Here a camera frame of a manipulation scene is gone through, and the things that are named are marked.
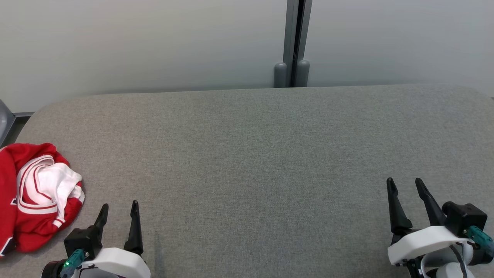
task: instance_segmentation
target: teal connector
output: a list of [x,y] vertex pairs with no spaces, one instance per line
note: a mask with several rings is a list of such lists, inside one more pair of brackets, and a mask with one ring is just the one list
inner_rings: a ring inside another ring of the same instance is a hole
[[60,272],[61,278],[71,278],[76,271],[76,268],[82,264],[85,259],[84,250],[77,249],[72,253],[70,258],[63,265],[62,271]]
[[485,232],[483,232],[481,229],[479,229],[477,226],[470,226],[466,231],[466,235],[475,243],[485,248],[491,256],[494,255],[493,239],[490,236],[488,236]]

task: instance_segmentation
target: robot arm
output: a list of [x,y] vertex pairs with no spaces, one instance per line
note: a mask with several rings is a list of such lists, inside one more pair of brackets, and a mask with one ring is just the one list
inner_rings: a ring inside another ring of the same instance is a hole
[[421,179],[416,179],[415,185],[431,226],[412,229],[398,200],[396,185],[388,178],[393,233],[389,262],[407,267],[412,278],[474,278],[468,266],[488,264],[493,259],[492,239],[482,231],[487,215],[472,204],[446,202],[441,209]]
[[74,229],[64,240],[68,259],[48,263],[41,278],[150,278],[143,250],[139,204],[133,201],[132,222],[123,249],[103,248],[101,237],[108,217],[104,204],[94,225]]

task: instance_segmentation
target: black cable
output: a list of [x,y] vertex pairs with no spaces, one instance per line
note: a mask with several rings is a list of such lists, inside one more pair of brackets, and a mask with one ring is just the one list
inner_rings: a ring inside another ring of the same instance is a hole
[[453,245],[450,245],[450,248],[451,248],[451,250],[453,250],[453,253],[456,256],[456,259],[460,263],[460,268],[461,268],[461,272],[463,273],[463,278],[468,278],[468,276],[466,274],[465,263],[464,263],[463,259],[461,258],[460,253],[458,252],[458,250],[456,249],[456,247],[454,247]]

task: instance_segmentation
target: gray cylindrical foot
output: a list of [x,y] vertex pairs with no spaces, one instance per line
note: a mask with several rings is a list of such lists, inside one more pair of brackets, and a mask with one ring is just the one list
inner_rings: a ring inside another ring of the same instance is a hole
[[275,65],[275,88],[284,88],[287,86],[287,64],[278,63]]
[[310,63],[307,60],[300,60],[297,63],[297,76],[295,78],[295,87],[307,87],[309,79]]

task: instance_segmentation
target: gray fabric table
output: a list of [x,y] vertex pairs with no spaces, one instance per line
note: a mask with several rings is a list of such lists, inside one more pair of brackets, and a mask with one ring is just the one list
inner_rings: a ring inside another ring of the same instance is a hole
[[463,87],[97,95],[43,108],[17,141],[56,145],[86,200],[47,246],[1,260],[2,277],[38,277],[104,203],[103,244],[122,248],[134,199],[154,278],[408,277],[387,259],[387,177],[416,228],[416,177],[438,203],[494,216],[494,101]]

